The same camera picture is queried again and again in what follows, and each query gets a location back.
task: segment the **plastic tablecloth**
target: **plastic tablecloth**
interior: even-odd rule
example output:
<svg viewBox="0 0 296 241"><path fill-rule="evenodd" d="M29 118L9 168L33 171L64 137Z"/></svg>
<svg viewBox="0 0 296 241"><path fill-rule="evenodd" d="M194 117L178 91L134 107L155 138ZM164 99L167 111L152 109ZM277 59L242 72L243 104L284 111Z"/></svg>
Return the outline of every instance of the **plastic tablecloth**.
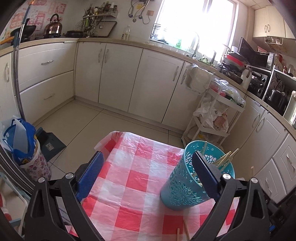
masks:
<svg viewBox="0 0 296 241"><path fill-rule="evenodd" d="M95 150L104 165L83 208L106 241L173 241L177 229L187 240L183 219L192 237L203 224L215 201L173 211L160 199L160 189L184 150L130 132L111 132ZM237 208L235 198L219 232L227 232Z"/></svg>

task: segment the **drawer handle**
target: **drawer handle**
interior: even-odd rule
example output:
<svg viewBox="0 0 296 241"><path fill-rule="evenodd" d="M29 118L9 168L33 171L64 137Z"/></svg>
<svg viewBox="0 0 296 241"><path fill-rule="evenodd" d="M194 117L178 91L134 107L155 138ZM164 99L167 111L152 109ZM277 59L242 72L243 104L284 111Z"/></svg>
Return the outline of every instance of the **drawer handle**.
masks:
<svg viewBox="0 0 296 241"><path fill-rule="evenodd" d="M54 96L54 93L52 95L48 96L47 98L43 98L43 99L46 100L46 99L53 97L53 96Z"/></svg>
<svg viewBox="0 0 296 241"><path fill-rule="evenodd" d="M272 194L272 191L270 190L270 186L269 186L269 183L267 181L267 178L265 178L265 182L266 182L266 186L268 188L268 191L270 192L270 194Z"/></svg>
<svg viewBox="0 0 296 241"><path fill-rule="evenodd" d="M99 56L98 56L98 58L99 58L99 62L101 62L101 61L100 61L100 54L101 54L102 50L103 50L103 49L100 49L100 52L99 52Z"/></svg>
<svg viewBox="0 0 296 241"><path fill-rule="evenodd" d="M178 73L178 69L179 69L179 66L177 66L177 68L176 68L176 71L175 71L175 74L174 74L173 81L175 81L175 79L176 79L176 76L177 76L177 73Z"/></svg>
<svg viewBox="0 0 296 241"><path fill-rule="evenodd" d="M258 115L256 115L256 118L255 118L255 120L253 121L253 124L252 124L252 128L254 128L254 124L255 124L255 122L256 122L256 120L257 120L258 117L260 119L260 113Z"/></svg>
<svg viewBox="0 0 296 241"><path fill-rule="evenodd" d="M295 167L294 167L294 165L293 165L291 159L289 158L288 154L286 154L286 156L287 156L287 159L288 159L288 161L289 161L291 167L293 168L293 171L295 171Z"/></svg>
<svg viewBox="0 0 296 241"><path fill-rule="evenodd" d="M9 66L8 66L8 63L6 63L6 71L7 71L7 83L9 82Z"/></svg>
<svg viewBox="0 0 296 241"><path fill-rule="evenodd" d="M185 80L186 75L187 75L187 69L185 70L185 73L184 73L184 75L183 75L183 78L182 78L181 84L183 84L183 81Z"/></svg>
<svg viewBox="0 0 296 241"><path fill-rule="evenodd" d="M265 117L263 117L260 121L259 121L259 124L258 124L258 126L257 126L257 128L256 128L256 132L258 133L259 131L261 131L261 129L262 129L262 126L260 127L260 129L258 130L258 127L260 126L260 124L261 124L261 122L263 121L263 124L262 124L262 126L264 125L264 122L265 122Z"/></svg>
<svg viewBox="0 0 296 241"><path fill-rule="evenodd" d="M47 62L41 63L41 65L49 64L49 63L51 63L51 62L53 62L53 60L50 60L50 61L47 61Z"/></svg>
<svg viewBox="0 0 296 241"><path fill-rule="evenodd" d="M108 52L109 52L109 49L107 49L106 54L105 54L105 63L107 63Z"/></svg>

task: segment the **metal screw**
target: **metal screw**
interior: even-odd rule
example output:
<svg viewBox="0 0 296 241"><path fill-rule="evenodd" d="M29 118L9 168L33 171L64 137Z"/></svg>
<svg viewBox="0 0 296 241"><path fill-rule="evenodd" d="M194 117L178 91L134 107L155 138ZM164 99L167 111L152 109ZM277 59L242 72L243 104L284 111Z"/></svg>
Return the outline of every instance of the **metal screw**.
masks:
<svg viewBox="0 0 296 241"><path fill-rule="evenodd" d="M67 173L66 174L66 178L67 179L71 179L72 177L74 177L74 174L73 173L70 172L70 173Z"/></svg>
<svg viewBox="0 0 296 241"><path fill-rule="evenodd" d="M231 178L231 176L228 173L224 173L223 178L226 180L229 180Z"/></svg>
<svg viewBox="0 0 296 241"><path fill-rule="evenodd" d="M255 177L252 177L252 178L251 178L251 181L252 181L252 183L257 183L257 182L258 182L258 179L255 178Z"/></svg>
<svg viewBox="0 0 296 241"><path fill-rule="evenodd" d="M42 183L42 182L44 182L44 181L45 181L45 178L44 178L44 177L41 177L41 178L38 179L38 182L39 182L39 183Z"/></svg>

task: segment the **blue plastic bag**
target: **blue plastic bag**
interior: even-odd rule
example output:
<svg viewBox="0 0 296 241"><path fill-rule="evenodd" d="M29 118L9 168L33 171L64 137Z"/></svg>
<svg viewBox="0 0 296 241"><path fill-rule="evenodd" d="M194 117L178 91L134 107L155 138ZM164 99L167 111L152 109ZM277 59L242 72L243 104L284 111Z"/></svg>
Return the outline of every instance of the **blue plastic bag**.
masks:
<svg viewBox="0 0 296 241"><path fill-rule="evenodd" d="M37 150L35 132L35 127L23 119L12 119L10 126L6 128L2 141L18 165L26 164L33 159Z"/></svg>

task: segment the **teal utensil holder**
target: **teal utensil holder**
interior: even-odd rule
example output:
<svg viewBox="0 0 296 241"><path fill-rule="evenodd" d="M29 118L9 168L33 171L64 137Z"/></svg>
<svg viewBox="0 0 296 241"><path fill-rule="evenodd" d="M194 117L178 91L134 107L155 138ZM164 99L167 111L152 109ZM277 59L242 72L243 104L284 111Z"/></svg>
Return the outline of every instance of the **teal utensil holder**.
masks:
<svg viewBox="0 0 296 241"><path fill-rule="evenodd" d="M202 151L204 141L190 142L183 153L183 157L174 168L160 191L160 198L164 205L172 210L180 211L203 203L210 198L205 189L197 182L198 176L193 177L192 155L195 151ZM224 155L218 147L208 143L204 157L208 163L213 163ZM235 178L233 165L229 163L222 171Z"/></svg>

